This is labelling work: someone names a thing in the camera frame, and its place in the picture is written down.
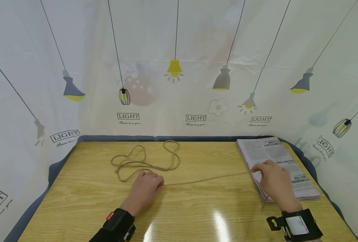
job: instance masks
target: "sleeve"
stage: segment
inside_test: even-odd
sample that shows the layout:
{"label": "sleeve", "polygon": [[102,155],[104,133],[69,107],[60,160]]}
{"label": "sleeve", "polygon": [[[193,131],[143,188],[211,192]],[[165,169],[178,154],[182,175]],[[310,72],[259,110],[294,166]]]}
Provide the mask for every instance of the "sleeve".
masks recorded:
{"label": "sleeve", "polygon": [[115,231],[101,228],[89,242],[124,242],[124,239],[119,238]]}

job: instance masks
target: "wrist strap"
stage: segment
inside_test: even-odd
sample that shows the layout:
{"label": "wrist strap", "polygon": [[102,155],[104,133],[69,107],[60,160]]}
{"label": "wrist strap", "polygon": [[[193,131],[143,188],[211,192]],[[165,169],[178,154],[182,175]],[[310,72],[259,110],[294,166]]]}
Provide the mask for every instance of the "wrist strap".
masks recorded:
{"label": "wrist strap", "polygon": [[286,241],[300,242],[322,237],[311,211],[281,212],[282,217],[268,217],[266,221],[272,231],[283,230]]}

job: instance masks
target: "red label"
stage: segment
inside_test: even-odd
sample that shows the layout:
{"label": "red label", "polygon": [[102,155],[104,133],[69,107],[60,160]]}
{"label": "red label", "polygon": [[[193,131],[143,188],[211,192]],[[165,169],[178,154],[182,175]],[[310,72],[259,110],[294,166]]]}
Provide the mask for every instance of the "red label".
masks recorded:
{"label": "red label", "polygon": [[108,217],[107,217],[107,220],[111,219],[111,217],[113,216],[113,214],[115,214],[114,212],[111,212]]}

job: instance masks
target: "wrist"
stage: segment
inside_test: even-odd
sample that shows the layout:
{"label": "wrist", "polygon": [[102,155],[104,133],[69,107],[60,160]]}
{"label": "wrist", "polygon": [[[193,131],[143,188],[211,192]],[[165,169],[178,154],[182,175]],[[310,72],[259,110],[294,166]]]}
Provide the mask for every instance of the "wrist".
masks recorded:
{"label": "wrist", "polygon": [[125,199],[119,208],[129,212],[133,217],[136,217],[141,210],[141,207],[137,203],[131,202],[128,199]]}
{"label": "wrist", "polygon": [[276,201],[276,204],[278,205],[281,211],[285,211],[288,213],[298,212],[303,210],[300,201],[295,196],[291,198],[283,198],[280,201]]}

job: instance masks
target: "pendant lamp illustration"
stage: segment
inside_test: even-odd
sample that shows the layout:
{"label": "pendant lamp illustration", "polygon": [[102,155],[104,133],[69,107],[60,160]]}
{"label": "pendant lamp illustration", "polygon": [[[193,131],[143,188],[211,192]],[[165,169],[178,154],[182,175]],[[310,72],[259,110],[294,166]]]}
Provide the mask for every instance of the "pendant lamp illustration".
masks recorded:
{"label": "pendant lamp illustration", "polygon": [[112,32],[113,32],[113,40],[115,42],[115,50],[116,50],[116,56],[117,56],[117,63],[119,65],[119,71],[120,71],[120,79],[121,79],[121,86],[122,88],[119,90],[119,99],[122,105],[129,105],[131,104],[131,95],[130,92],[124,88],[124,82],[123,82],[123,76],[121,75],[121,67],[120,67],[120,60],[119,60],[119,54],[117,52],[117,45],[116,45],[116,38],[115,38],[115,29],[113,28],[113,20],[112,20],[112,12],[110,11],[110,4],[108,1],[108,9],[109,9],[109,15],[110,15],[110,23],[112,25]]}
{"label": "pendant lamp illustration", "polygon": [[254,95],[255,95],[255,92],[256,92],[256,88],[257,88],[258,82],[260,81],[262,71],[264,70],[264,68],[265,68],[265,66],[266,66],[266,62],[268,61],[269,56],[270,56],[270,54],[272,53],[273,47],[275,46],[275,43],[276,43],[276,40],[277,40],[277,36],[278,36],[278,33],[280,32],[280,29],[281,29],[281,26],[282,26],[282,22],[284,21],[286,12],[288,11],[289,4],[290,4],[290,0],[289,0],[289,2],[288,2],[288,5],[286,6],[286,10],[285,10],[284,15],[283,15],[283,17],[282,17],[280,26],[278,27],[278,31],[277,31],[276,36],[275,36],[275,40],[273,41],[273,44],[272,44],[272,46],[271,46],[271,48],[270,48],[270,51],[269,51],[269,54],[268,54],[268,56],[266,57],[265,63],[264,63],[264,65],[263,65],[263,67],[262,67],[262,69],[261,69],[261,71],[260,71],[260,74],[258,75],[258,79],[257,79],[256,85],[255,85],[255,87],[254,87],[254,90],[253,90],[253,92],[250,93],[249,98],[248,98],[242,105],[239,105],[239,106],[238,106],[239,108],[241,108],[241,110],[240,110],[239,112],[242,112],[242,111],[243,111],[243,108],[246,108],[246,109],[250,110],[250,113],[252,114],[252,113],[253,113],[252,109],[254,109],[254,110],[257,109],[257,108],[256,108],[256,103],[255,103],[255,101],[254,101]]}
{"label": "pendant lamp illustration", "polygon": [[296,83],[296,85],[294,85],[290,91],[296,94],[301,94],[304,92],[309,91],[309,78],[311,76],[313,76],[313,67],[315,66],[316,62],[319,60],[321,54],[323,54],[324,50],[327,48],[328,44],[331,42],[332,38],[334,37],[334,35],[336,34],[337,30],[340,28],[340,26],[342,25],[342,23],[344,22],[344,20],[346,19],[347,15],[350,13],[350,11],[352,10],[352,8],[354,7],[355,3],[358,0],[355,0],[354,4],[351,6],[350,10],[347,12],[347,14],[344,16],[342,22],[340,23],[340,25],[337,27],[337,29],[335,30],[335,32],[333,33],[333,35],[331,36],[331,38],[329,39],[328,43],[324,46],[324,49],[321,51],[321,53],[319,54],[319,56],[317,57],[316,61],[314,62],[314,64],[312,65],[312,67],[308,68],[307,71],[303,74],[302,79],[298,81],[298,83]]}
{"label": "pendant lamp illustration", "polygon": [[65,64],[63,62],[62,56],[61,56],[59,48],[58,48],[56,38],[54,36],[53,30],[52,30],[51,25],[50,25],[50,21],[47,18],[45,7],[43,6],[42,0],[40,0],[40,1],[41,1],[43,12],[45,13],[45,16],[46,16],[47,23],[49,24],[49,28],[50,28],[51,34],[53,36],[54,43],[56,44],[57,51],[58,51],[58,54],[59,54],[59,58],[60,58],[60,60],[62,62],[62,66],[64,68],[64,70],[62,71],[62,74],[63,74],[63,78],[64,78],[64,80],[66,82],[66,86],[65,86],[65,91],[64,91],[63,95],[65,97],[67,97],[68,99],[72,100],[72,101],[79,102],[85,97],[85,94],[83,92],[81,92],[76,87],[76,85],[73,83],[73,78],[69,76],[69,72],[67,72],[67,70],[66,70]]}
{"label": "pendant lamp illustration", "polygon": [[332,133],[336,135],[336,137],[341,138],[343,135],[345,135],[348,130],[350,129],[352,125],[352,119],[355,118],[355,116],[358,114],[358,111],[352,116],[350,119],[343,119],[340,122],[338,122],[334,129],[332,130]]}
{"label": "pendant lamp illustration", "polygon": [[4,78],[6,79],[6,81],[10,84],[10,86],[12,87],[12,89],[14,89],[14,91],[16,92],[16,94],[18,95],[18,97],[21,99],[21,101],[23,102],[23,104],[26,106],[26,108],[28,109],[28,111],[30,112],[30,114],[34,117],[34,124],[37,127],[37,143],[35,144],[36,146],[39,144],[39,142],[41,142],[41,145],[43,145],[44,143],[44,135],[45,135],[45,126],[41,124],[41,122],[36,118],[36,116],[34,115],[34,113],[31,111],[31,109],[28,107],[28,105],[26,104],[26,102],[23,100],[22,96],[19,94],[19,92],[15,89],[14,85],[10,82],[10,80],[7,78],[7,76],[4,74],[4,72],[1,70],[0,68],[0,72],[1,74],[4,76]]}
{"label": "pendant lamp illustration", "polygon": [[242,18],[242,13],[243,13],[244,7],[245,7],[245,0],[243,1],[241,16],[239,17],[237,30],[235,31],[233,42],[230,47],[230,52],[227,57],[226,65],[222,66],[221,73],[218,75],[217,79],[215,79],[214,86],[213,86],[214,90],[227,91],[230,89],[230,76],[229,76],[230,70],[228,69],[227,65],[228,65],[228,60],[230,59],[231,51],[233,49],[235,37],[237,36],[237,33],[238,33],[239,24],[241,23],[241,18]]}
{"label": "pendant lamp illustration", "polygon": [[176,59],[176,44],[177,44],[177,38],[178,38],[178,19],[179,19],[179,0],[178,0],[178,4],[177,4],[177,9],[176,9],[175,57],[170,62],[170,65],[167,70],[168,73],[164,75],[164,76],[169,75],[167,81],[172,79],[172,83],[175,83],[175,79],[180,81],[179,76],[183,76],[182,68],[180,67],[179,60]]}

